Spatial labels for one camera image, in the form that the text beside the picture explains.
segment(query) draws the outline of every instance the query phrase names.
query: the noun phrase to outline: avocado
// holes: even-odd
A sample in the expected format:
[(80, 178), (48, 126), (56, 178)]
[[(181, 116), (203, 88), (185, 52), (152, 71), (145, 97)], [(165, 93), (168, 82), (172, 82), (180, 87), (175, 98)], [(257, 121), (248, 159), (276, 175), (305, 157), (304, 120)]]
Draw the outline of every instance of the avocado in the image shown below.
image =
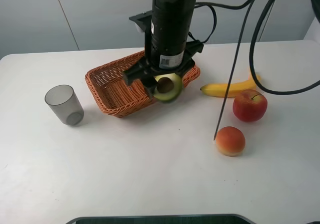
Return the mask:
[(171, 102), (175, 100), (183, 89), (182, 78), (175, 73), (158, 75), (154, 77), (158, 82), (153, 96), (162, 102)]

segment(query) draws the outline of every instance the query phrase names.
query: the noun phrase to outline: brown woven basket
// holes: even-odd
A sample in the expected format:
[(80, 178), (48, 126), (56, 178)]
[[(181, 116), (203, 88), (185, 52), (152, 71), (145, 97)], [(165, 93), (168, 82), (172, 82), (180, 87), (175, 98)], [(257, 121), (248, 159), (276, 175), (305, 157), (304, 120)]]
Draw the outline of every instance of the brown woven basket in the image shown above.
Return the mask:
[[(141, 51), (112, 61), (85, 75), (85, 81), (103, 113), (124, 117), (156, 101), (155, 98), (149, 99), (140, 80), (135, 80), (129, 87), (123, 80), (122, 71), (135, 64), (144, 54)], [(184, 86), (199, 75), (200, 69), (194, 66), (183, 77)]]

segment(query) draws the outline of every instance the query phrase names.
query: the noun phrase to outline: table surface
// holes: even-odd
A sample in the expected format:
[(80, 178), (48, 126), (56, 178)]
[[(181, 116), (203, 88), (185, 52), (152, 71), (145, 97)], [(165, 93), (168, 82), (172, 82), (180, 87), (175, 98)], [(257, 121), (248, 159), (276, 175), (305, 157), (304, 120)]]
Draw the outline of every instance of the table surface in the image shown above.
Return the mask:
[[(293, 90), (319, 80), (312, 41), (258, 43), (263, 83)], [(64, 224), (82, 216), (237, 214), (258, 224), (320, 220), (320, 87), (293, 96), (266, 94), (260, 121), (242, 123), (228, 99), (221, 127), (246, 137), (242, 156), (213, 144), (222, 98), (200, 87), (228, 80), (236, 44), (207, 45), (201, 68), (172, 104), (126, 118), (98, 109), (88, 70), (136, 49), (9, 55), (0, 61), (0, 222)], [(249, 75), (243, 44), (234, 82)], [(45, 104), (53, 86), (73, 86), (85, 111), (77, 127)]]

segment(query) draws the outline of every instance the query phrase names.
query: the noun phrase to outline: banana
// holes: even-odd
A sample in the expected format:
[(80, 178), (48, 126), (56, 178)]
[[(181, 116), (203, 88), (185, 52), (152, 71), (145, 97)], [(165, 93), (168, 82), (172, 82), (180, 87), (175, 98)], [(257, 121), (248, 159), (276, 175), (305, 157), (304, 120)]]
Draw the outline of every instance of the banana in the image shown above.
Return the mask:
[[(258, 80), (261, 79), (261, 76), (258, 74), (256, 75), (256, 77)], [(227, 85), (228, 85), (227, 83), (223, 83), (223, 84), (211, 83), (211, 84), (202, 86), (200, 90), (205, 95), (215, 96), (215, 97), (224, 97), (226, 94)], [(250, 78), (246, 81), (230, 84), (228, 97), (235, 97), (242, 90), (255, 89), (255, 88), (256, 88), (255, 81), (253, 80), (252, 76), (250, 76)]]

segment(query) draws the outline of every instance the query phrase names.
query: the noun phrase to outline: apple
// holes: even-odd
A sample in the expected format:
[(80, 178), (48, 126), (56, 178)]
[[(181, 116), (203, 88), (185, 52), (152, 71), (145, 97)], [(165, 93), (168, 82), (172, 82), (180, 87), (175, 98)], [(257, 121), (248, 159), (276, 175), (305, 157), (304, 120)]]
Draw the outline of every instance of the apple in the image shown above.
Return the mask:
[(245, 148), (246, 139), (243, 133), (235, 127), (227, 126), (216, 134), (215, 144), (219, 152), (226, 156), (237, 156)]
[(243, 90), (233, 101), (234, 115), (242, 121), (260, 120), (268, 106), (265, 96), (257, 90)]

